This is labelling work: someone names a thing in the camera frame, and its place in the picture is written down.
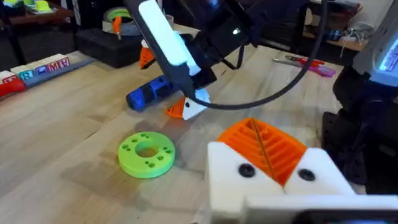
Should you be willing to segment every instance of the black screw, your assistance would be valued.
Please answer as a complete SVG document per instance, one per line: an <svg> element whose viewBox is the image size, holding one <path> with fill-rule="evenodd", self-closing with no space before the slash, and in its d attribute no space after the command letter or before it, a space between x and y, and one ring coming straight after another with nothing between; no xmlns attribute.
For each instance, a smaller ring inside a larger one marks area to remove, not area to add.
<svg viewBox="0 0 398 224"><path fill-rule="evenodd" d="M314 181L315 180L315 174L308 169L300 169L298 171L298 175L306 181Z"/></svg>
<svg viewBox="0 0 398 224"><path fill-rule="evenodd" d="M238 169L242 177L251 178L256 174L256 170L250 164L241 164Z"/></svg>

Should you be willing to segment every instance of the blue cylinder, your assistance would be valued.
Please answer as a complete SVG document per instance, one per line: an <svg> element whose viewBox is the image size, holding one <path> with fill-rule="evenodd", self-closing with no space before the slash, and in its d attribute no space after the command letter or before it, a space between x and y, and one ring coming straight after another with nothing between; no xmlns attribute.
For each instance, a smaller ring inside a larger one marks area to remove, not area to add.
<svg viewBox="0 0 398 224"><path fill-rule="evenodd" d="M149 104L163 100L176 91L177 86L169 82L165 75L161 75L129 93L126 101L131 109L142 111Z"/></svg>

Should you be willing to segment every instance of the black cable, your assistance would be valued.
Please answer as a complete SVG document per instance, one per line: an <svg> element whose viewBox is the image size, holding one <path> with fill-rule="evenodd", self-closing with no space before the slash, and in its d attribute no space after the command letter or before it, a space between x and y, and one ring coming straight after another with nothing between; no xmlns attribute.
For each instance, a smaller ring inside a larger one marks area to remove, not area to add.
<svg viewBox="0 0 398 224"><path fill-rule="evenodd" d="M223 62L228 68L232 70L237 70L240 69L242 66L243 55L244 55L244 45L242 45L241 48L239 48L238 62L236 63L236 66L234 66L231 62L227 61L225 58L223 58L221 62Z"/></svg>
<svg viewBox="0 0 398 224"><path fill-rule="evenodd" d="M322 15L321 15L321 21L319 23L319 33L317 35L317 39L315 40L315 46L312 49L312 52L305 63L303 69L298 73L298 75L283 89L279 90L278 92L274 93L271 96L268 96L267 98L257 100L251 103L245 103L245 104L240 104L240 105L220 105L220 104L214 104L214 103L207 103L205 101L199 100L196 98L196 96L188 95L187 93L184 92L185 96L189 97L192 101L198 103L199 105L206 106L211 109L218 109L218 110L243 110L243 109L249 109L253 108L256 106L264 105L266 103L269 103L273 100L276 100L277 98L281 97L285 93L287 93L289 90L291 90L305 75L305 73L308 71L310 68L316 54L318 53L318 50L320 48L321 42L322 42L322 37L325 33L325 27L326 27L326 20L328 15L328 0L322 0Z"/></svg>

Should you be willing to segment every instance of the orange ribbed part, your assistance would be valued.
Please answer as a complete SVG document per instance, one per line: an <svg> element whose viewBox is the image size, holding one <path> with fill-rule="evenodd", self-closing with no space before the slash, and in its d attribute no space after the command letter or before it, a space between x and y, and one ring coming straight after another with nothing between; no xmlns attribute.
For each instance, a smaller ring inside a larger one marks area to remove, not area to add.
<svg viewBox="0 0 398 224"><path fill-rule="evenodd" d="M155 59L154 54L149 48L141 48L141 54L139 56L139 68L143 69L149 62Z"/></svg>
<svg viewBox="0 0 398 224"><path fill-rule="evenodd" d="M184 110L185 96L181 97L173 106L164 111L167 115L173 118L182 119L182 111Z"/></svg>
<svg viewBox="0 0 398 224"><path fill-rule="evenodd" d="M281 186L307 149L283 131L254 118L246 118L221 134L224 142Z"/></svg>

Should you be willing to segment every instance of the yellow object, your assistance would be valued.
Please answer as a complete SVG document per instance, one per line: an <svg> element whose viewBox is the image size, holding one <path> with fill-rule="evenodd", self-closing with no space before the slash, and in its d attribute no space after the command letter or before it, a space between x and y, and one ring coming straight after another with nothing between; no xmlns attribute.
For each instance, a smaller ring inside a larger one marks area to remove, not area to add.
<svg viewBox="0 0 398 224"><path fill-rule="evenodd" d="M49 3L47 1L35 1L35 7L37 11L51 11Z"/></svg>
<svg viewBox="0 0 398 224"><path fill-rule="evenodd" d="M34 5L35 2L33 0L24 0L24 4L27 6L31 6L31 5Z"/></svg>
<svg viewBox="0 0 398 224"><path fill-rule="evenodd" d="M15 4L18 0L4 0L5 3Z"/></svg>

